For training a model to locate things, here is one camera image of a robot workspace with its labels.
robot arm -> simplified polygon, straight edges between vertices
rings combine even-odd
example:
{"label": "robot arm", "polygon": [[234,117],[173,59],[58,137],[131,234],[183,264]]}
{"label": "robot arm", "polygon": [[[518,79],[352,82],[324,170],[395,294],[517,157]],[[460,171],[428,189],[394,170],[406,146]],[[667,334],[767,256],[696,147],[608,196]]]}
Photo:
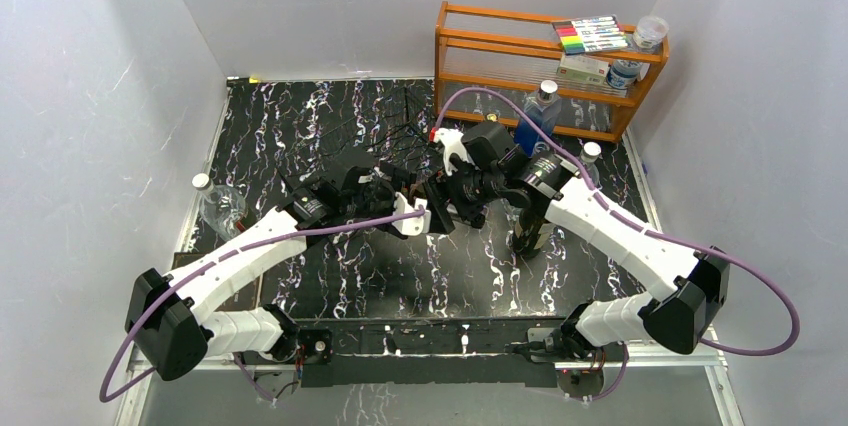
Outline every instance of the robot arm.
{"label": "robot arm", "polygon": [[[297,188],[254,226],[200,260],[162,276],[150,269],[133,287],[127,331],[166,290],[213,264],[159,306],[135,336],[135,342],[163,380],[177,379],[203,358],[257,351],[278,361],[294,357],[300,348],[315,351],[307,362],[329,359],[330,332],[299,327],[275,305],[253,311],[216,309],[272,266],[303,253],[326,234],[288,237],[297,231],[337,227],[354,218],[403,215],[425,209],[426,200],[412,201],[396,192],[391,181],[376,176],[376,161],[361,150],[338,158],[328,173]],[[401,238],[427,232],[429,212],[377,226]]]}
{"label": "robot arm", "polygon": [[[608,210],[602,207],[599,192],[574,176],[574,165],[551,152],[527,158],[497,123],[483,122],[462,135],[440,129],[433,137],[443,145],[445,164],[453,166],[446,168],[445,182],[465,185],[453,188],[458,191],[450,195],[454,204],[505,198],[531,211],[539,223],[547,221],[585,239],[645,287],[645,293],[628,298],[580,305],[551,338],[547,352],[565,350],[567,355],[583,357],[588,350],[629,340],[654,340],[680,354],[694,351],[724,304],[728,262],[646,236],[648,224],[598,194],[609,206]],[[475,171],[488,173],[489,179],[469,183],[469,163]],[[472,188],[478,194],[463,194]],[[613,214],[642,225],[642,230],[631,229]],[[536,233],[525,239],[531,245],[527,249],[535,247],[539,238]]]}
{"label": "robot arm", "polygon": [[[646,289],[581,305],[563,325],[563,334],[593,347],[654,340],[676,353],[692,353],[724,304],[729,263],[645,236],[649,225],[602,196],[610,206],[605,211],[581,178],[570,179],[560,193],[545,218],[597,247]],[[643,230],[625,226],[611,216],[613,211],[644,224]]]}

cable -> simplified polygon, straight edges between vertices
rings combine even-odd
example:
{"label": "cable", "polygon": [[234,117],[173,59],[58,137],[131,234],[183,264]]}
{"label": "cable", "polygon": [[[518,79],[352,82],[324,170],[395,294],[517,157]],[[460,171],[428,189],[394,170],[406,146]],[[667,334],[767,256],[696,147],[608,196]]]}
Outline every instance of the cable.
{"label": "cable", "polygon": [[276,396],[274,396],[274,399],[280,399],[280,396],[282,396],[285,390],[287,390],[291,386],[294,386],[295,384],[298,384],[299,382],[300,381],[292,381],[291,383],[287,383],[285,386],[282,387],[282,389],[280,389],[280,392],[277,393]]}
{"label": "cable", "polygon": [[[624,217],[618,211],[610,211],[610,205],[603,199],[603,196],[601,195],[600,191],[598,191],[596,189],[595,185],[592,183],[592,179],[589,177],[589,174],[586,172],[586,168],[583,167],[583,164],[581,164],[580,161],[576,157],[574,157],[574,155],[570,154],[568,151],[566,151],[565,149],[560,147],[558,144],[556,144],[538,126],[536,126],[536,123],[534,123],[524,113],[524,111],[521,110],[521,108],[519,108],[515,103],[510,101],[509,98],[498,93],[497,91],[492,91],[491,89],[481,88],[481,87],[478,87],[478,86],[471,86],[471,87],[468,87],[468,88],[460,89],[459,91],[455,92],[450,98],[448,98],[448,100],[445,102],[445,105],[442,106],[442,110],[441,110],[441,112],[439,112],[439,117],[436,119],[436,124],[433,127],[433,129],[434,130],[438,129],[439,126],[441,126],[442,120],[445,117],[445,113],[448,111],[448,108],[450,108],[451,104],[454,102],[454,100],[456,100],[456,98],[458,96],[465,94],[465,93],[470,93],[470,92],[473,92],[473,91],[479,91],[479,92],[483,92],[483,93],[486,93],[486,94],[490,94],[490,95],[500,99],[501,101],[503,101],[504,103],[509,105],[513,110],[515,110],[515,112],[518,113],[518,115],[521,117],[521,119],[523,119],[531,128],[533,128],[533,130],[536,132],[536,134],[539,135],[539,137],[542,140],[544,140],[546,143],[548,143],[548,146],[553,148],[553,150],[556,151],[557,154],[563,156],[566,160],[568,160],[570,163],[572,163],[574,166],[577,167],[577,169],[580,171],[580,177],[583,178],[583,181],[586,183],[586,186],[589,188],[589,191],[594,191],[593,197],[595,198],[595,201],[597,201],[598,204],[600,204],[601,207],[605,211],[609,212],[610,216],[614,217],[615,219],[617,219],[619,222],[621,222],[625,226],[627,226],[627,227],[629,227],[629,228],[631,228],[635,231],[642,232],[642,228],[644,227],[644,225],[640,225],[640,224]],[[780,287],[777,285],[777,283],[772,281],[771,278],[767,277],[765,275],[765,273],[763,273],[759,269],[755,268],[754,266],[751,266],[751,265],[745,263],[741,259],[735,258],[735,257],[733,257],[729,254],[726,254],[723,251],[719,251],[717,249],[708,248],[706,246],[700,246],[696,243],[693,243],[693,242],[690,242],[690,241],[685,241],[685,240],[682,240],[682,239],[678,239],[678,238],[675,238],[673,236],[661,233],[659,231],[654,231],[654,230],[651,230],[651,229],[647,229],[645,231],[645,235],[648,236],[648,237],[654,238],[654,239],[659,239],[661,241],[674,243],[674,244],[683,246],[685,248],[694,249],[695,251],[706,252],[706,253],[709,253],[712,256],[715,256],[715,257],[720,258],[724,261],[727,261],[731,264],[735,264],[736,266],[739,266],[740,268],[744,269],[745,271],[750,273],[755,278],[759,279],[770,290],[772,290],[772,292],[774,292],[774,294],[780,299],[780,301],[783,302],[783,305],[786,306],[786,310],[789,312],[789,318],[792,322],[792,326],[791,326],[791,329],[789,331],[789,337],[786,338],[786,340],[784,342],[782,342],[781,344],[779,344],[775,347],[772,347],[772,348],[767,348],[767,349],[736,348],[736,347],[732,347],[732,346],[725,346],[725,345],[718,344],[716,342],[710,341],[708,339],[701,338],[702,343],[706,344],[707,346],[711,346],[715,349],[718,349],[720,351],[724,351],[726,353],[733,353],[733,354],[738,354],[738,355],[742,355],[742,356],[772,356],[772,355],[775,355],[775,354],[778,354],[778,353],[782,353],[782,352],[786,351],[787,349],[791,348],[792,345],[795,344],[795,341],[798,340],[798,336],[801,333],[801,318],[798,316],[798,310],[795,309],[795,305],[792,304],[792,300],[789,299],[789,296],[782,289],[780,289]]]}
{"label": "cable", "polygon": [[253,386],[253,389],[256,390],[256,392],[259,394],[259,396],[262,397],[262,399],[264,399],[265,401],[270,401],[272,404],[276,403],[277,397],[266,391],[265,388],[263,388],[262,386],[259,386],[259,383],[256,382],[256,378],[254,378],[253,375],[250,374],[241,358],[241,353],[236,353],[233,355],[233,361],[239,367],[241,372],[244,373],[244,377],[247,378],[247,382],[250,383],[251,386]]}
{"label": "cable", "polygon": [[618,385],[621,384],[621,380],[624,379],[624,371],[627,369],[627,362],[630,361],[630,351],[627,350],[627,343],[621,343],[621,346],[624,348],[624,358],[621,360],[621,369],[618,370],[618,376],[615,377],[615,381],[612,382],[609,389],[597,396],[589,396],[589,401],[597,401],[599,399],[606,398],[615,391],[615,388],[617,388]]}
{"label": "cable", "polygon": [[148,306],[147,309],[144,310],[144,312],[141,314],[141,316],[139,316],[138,321],[135,322],[133,327],[130,328],[129,332],[127,333],[127,337],[124,338],[124,341],[118,347],[118,351],[115,353],[115,357],[112,359],[111,364],[109,364],[109,368],[106,370],[106,376],[104,376],[103,383],[101,383],[101,385],[100,385],[100,401],[103,402],[103,403],[108,403],[109,401],[112,401],[113,399],[117,398],[118,396],[124,394],[128,389],[130,389],[133,386],[135,386],[136,384],[138,384],[141,380],[143,380],[147,376],[150,376],[153,373],[153,371],[156,370],[155,367],[151,367],[151,368],[145,370],[140,375],[133,378],[132,380],[130,380],[127,384],[118,388],[115,392],[113,392],[113,393],[107,392],[107,390],[109,389],[109,383],[112,382],[112,377],[115,375],[115,371],[118,369],[118,364],[120,364],[121,358],[123,358],[124,353],[126,353],[127,349],[129,348],[130,344],[132,344],[133,340],[135,340],[135,337],[138,334],[138,332],[141,330],[141,328],[144,326],[144,324],[147,322],[147,320],[150,319],[150,316],[152,316],[153,313],[159,308],[159,306],[164,304],[165,301],[168,298],[170,298],[174,293],[179,291],[180,288],[182,288],[183,286],[185,286],[189,282],[193,281],[198,276],[201,276],[202,274],[204,274],[206,271],[208,271],[212,267],[214,267],[218,264],[221,264],[222,262],[232,258],[233,256],[238,255],[241,251],[250,251],[251,249],[260,248],[262,246],[268,246],[268,245],[274,244],[274,243],[279,243],[280,241],[285,241],[287,239],[299,238],[301,236],[323,236],[323,235],[328,235],[328,234],[345,233],[345,232],[354,231],[354,230],[357,230],[357,229],[371,228],[371,227],[374,227],[374,226],[379,226],[381,224],[393,223],[395,221],[400,221],[400,220],[403,220],[403,219],[417,218],[417,217],[423,216],[425,213],[426,212],[423,209],[419,209],[419,210],[412,212],[412,213],[404,213],[404,214],[397,214],[397,215],[393,215],[393,216],[387,216],[387,217],[384,217],[384,218],[369,219],[369,220],[366,220],[366,221],[359,221],[359,222],[350,223],[350,224],[343,224],[341,226],[333,226],[331,228],[306,229],[306,230],[303,230],[303,231],[294,231],[294,232],[286,233],[286,234],[283,234],[283,235],[280,235],[280,236],[275,236],[273,238],[263,239],[261,241],[256,241],[254,243],[250,243],[246,246],[242,246],[241,250],[234,249],[234,250],[228,251],[228,252],[222,254],[218,258],[217,261],[210,261],[210,262],[204,264],[203,266],[197,268],[197,270],[193,271],[191,274],[189,274],[185,278],[178,281],[177,284],[171,286],[164,293],[162,293],[161,296],[156,298],[156,300],[153,301],[153,303],[151,303],[150,306]]}

black arm joint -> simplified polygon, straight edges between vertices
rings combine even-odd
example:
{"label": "black arm joint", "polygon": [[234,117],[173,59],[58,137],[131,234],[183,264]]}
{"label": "black arm joint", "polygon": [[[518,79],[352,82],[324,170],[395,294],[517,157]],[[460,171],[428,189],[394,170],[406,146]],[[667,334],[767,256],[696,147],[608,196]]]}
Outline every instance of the black arm joint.
{"label": "black arm joint", "polygon": [[[169,288],[165,277],[149,269],[135,280],[124,329],[136,324],[144,311]],[[172,381],[191,371],[206,356],[211,331],[197,324],[191,313],[190,298],[184,301],[172,294],[144,323],[135,344],[156,368],[164,381]]]}
{"label": "black arm joint", "polygon": [[580,315],[586,311],[586,308],[592,304],[592,301],[587,303],[583,303],[576,308],[571,314],[568,315],[568,318],[562,322],[559,326],[560,332],[562,333],[562,342],[564,347],[573,355],[573,357],[586,359],[589,356],[590,351],[594,351],[595,348],[592,343],[586,340],[580,331],[577,331],[577,323],[580,321]]}
{"label": "black arm joint", "polygon": [[639,310],[645,331],[678,354],[691,354],[727,299],[730,263],[709,253],[696,253],[689,277],[678,277],[677,291]]}

clear plastic bottle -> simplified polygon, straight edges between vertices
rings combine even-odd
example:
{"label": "clear plastic bottle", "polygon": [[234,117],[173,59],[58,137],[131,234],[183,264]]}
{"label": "clear plastic bottle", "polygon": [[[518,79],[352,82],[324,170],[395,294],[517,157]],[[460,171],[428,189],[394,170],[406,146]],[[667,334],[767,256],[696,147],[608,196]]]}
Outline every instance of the clear plastic bottle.
{"label": "clear plastic bottle", "polygon": [[256,224],[256,213],[244,196],[225,184],[215,185],[208,174],[195,175],[191,184],[200,191],[200,217],[224,241],[229,241]]}
{"label": "clear plastic bottle", "polygon": [[586,171],[589,173],[589,179],[592,180],[592,184],[595,185],[596,188],[601,186],[601,173],[598,171],[598,165],[595,164],[595,160],[601,155],[601,146],[598,143],[593,143],[591,141],[583,144],[583,150],[580,151],[580,162],[583,163],[583,167],[586,168]]}
{"label": "clear plastic bottle", "polygon": [[668,23],[659,16],[645,16],[633,32],[633,46],[644,52],[654,51],[668,34]]}
{"label": "clear plastic bottle", "polygon": [[[548,136],[553,134],[557,118],[562,112],[562,99],[557,94],[558,89],[555,82],[542,81],[537,91],[528,93],[524,98],[524,112]],[[515,128],[514,139],[528,156],[533,155],[536,143],[541,140],[536,131],[533,131],[533,128],[523,119]]]}

black marble table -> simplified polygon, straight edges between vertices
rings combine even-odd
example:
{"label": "black marble table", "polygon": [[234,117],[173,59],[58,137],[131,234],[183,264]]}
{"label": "black marble table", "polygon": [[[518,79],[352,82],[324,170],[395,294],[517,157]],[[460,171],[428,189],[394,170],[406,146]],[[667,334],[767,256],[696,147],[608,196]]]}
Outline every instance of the black marble table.
{"label": "black marble table", "polygon": [[[320,157],[308,145],[351,118],[357,128],[370,131],[381,114],[381,98],[398,86],[426,102],[419,119],[431,122],[433,85],[427,80],[236,84],[230,89],[212,179],[236,186],[265,213],[285,194],[275,165],[294,177],[320,168]],[[471,96],[484,112],[503,108],[485,94]],[[584,113],[587,118],[595,114]],[[575,138],[558,141],[575,154],[580,150]],[[644,219],[624,146],[602,147],[603,192]],[[561,229],[543,254],[516,259],[507,240],[517,211],[495,202],[486,217],[483,229],[460,225],[450,236],[402,241],[373,230],[340,235],[275,266],[261,287],[257,282],[242,293],[258,296],[259,304],[277,303],[293,318],[373,319],[567,316],[587,299],[642,291],[626,271]],[[190,250],[208,252],[220,244],[198,220]]]}

